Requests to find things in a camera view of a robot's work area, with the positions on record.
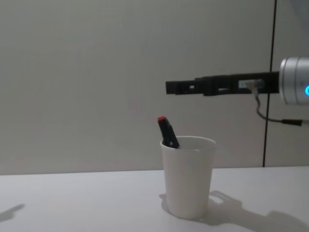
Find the cable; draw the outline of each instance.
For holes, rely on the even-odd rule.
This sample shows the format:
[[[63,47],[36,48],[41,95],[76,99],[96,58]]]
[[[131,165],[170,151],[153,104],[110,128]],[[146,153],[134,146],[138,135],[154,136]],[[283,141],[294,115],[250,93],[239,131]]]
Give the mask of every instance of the cable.
[[[248,82],[247,88],[252,91],[252,94],[254,95],[254,98],[257,102],[257,107],[256,107],[256,113],[259,115],[262,119],[268,120],[270,122],[277,122],[277,123],[283,123],[283,124],[289,124],[293,126],[302,126],[302,125],[309,125],[309,121],[307,120],[301,120],[301,119],[273,119],[273,118],[267,118],[260,112],[261,108],[261,101],[259,99],[259,92],[258,92],[258,87],[257,83],[255,81]]]
[[[259,115],[262,119],[264,120],[267,120],[267,117],[264,116],[261,112],[260,112],[260,107],[261,107],[261,101],[259,99],[259,96],[254,96],[256,102],[257,102],[257,107],[256,107],[256,113],[257,115]],[[279,123],[282,123],[282,120],[280,119],[272,119],[272,118],[268,118],[268,121],[270,122],[279,122]]]

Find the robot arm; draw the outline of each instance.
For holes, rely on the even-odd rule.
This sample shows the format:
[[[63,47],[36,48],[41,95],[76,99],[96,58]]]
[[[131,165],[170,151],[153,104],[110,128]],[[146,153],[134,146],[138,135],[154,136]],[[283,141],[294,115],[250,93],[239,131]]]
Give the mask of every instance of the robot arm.
[[[290,125],[309,125],[307,120],[271,119],[260,113],[260,93],[280,93],[287,105],[309,104],[309,57],[286,58],[279,72],[244,73],[196,78],[192,81],[167,81],[167,94],[251,94],[257,101],[257,114],[272,122]]]

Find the black cable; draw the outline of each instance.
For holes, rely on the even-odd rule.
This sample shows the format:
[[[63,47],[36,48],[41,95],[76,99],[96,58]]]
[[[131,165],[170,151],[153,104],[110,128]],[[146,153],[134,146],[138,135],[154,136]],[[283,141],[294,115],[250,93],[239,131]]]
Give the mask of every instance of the black cable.
[[[260,108],[261,108],[261,101],[259,99],[258,94],[254,94],[254,98],[257,102],[257,107],[256,107],[256,113],[257,115],[259,115],[262,119],[267,120],[267,117],[264,116],[261,112],[260,112]],[[283,124],[288,124],[288,125],[293,125],[293,126],[302,126],[303,123],[308,124],[308,121],[305,120],[301,120],[301,119],[273,119],[273,118],[268,118],[268,121],[270,122],[279,122],[279,123],[283,123]]]
[[[261,101],[260,101],[259,97],[258,97],[258,96],[254,96],[254,98],[255,98],[255,100],[256,100],[256,102],[257,102],[257,107],[256,107],[256,113],[257,113],[257,115],[259,115],[262,119],[267,120],[267,117],[264,116],[264,115],[260,112]],[[268,121],[270,121],[270,122],[279,122],[279,123],[282,123],[282,120],[280,120],[280,119],[268,118]]]

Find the blue light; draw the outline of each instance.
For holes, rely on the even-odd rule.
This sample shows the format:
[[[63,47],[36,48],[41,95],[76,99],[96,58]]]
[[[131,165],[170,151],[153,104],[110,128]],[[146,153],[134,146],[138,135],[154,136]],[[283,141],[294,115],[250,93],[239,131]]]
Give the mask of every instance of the blue light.
[[[305,94],[309,97],[309,86],[305,88]]]

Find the wall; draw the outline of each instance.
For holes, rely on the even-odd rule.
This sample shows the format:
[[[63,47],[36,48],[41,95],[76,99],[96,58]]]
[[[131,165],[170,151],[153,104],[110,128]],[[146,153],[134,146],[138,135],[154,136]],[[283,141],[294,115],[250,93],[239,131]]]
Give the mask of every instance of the wall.
[[[273,12],[268,0],[1,1],[0,174],[161,169],[161,115],[216,140],[216,167],[262,166],[252,96],[167,96],[165,81],[269,71]]]
[[[277,4],[273,70],[285,57],[309,54],[309,1],[279,0]],[[271,95],[269,117],[309,119],[306,106],[286,106]],[[266,166],[309,165],[308,128],[269,123]]]

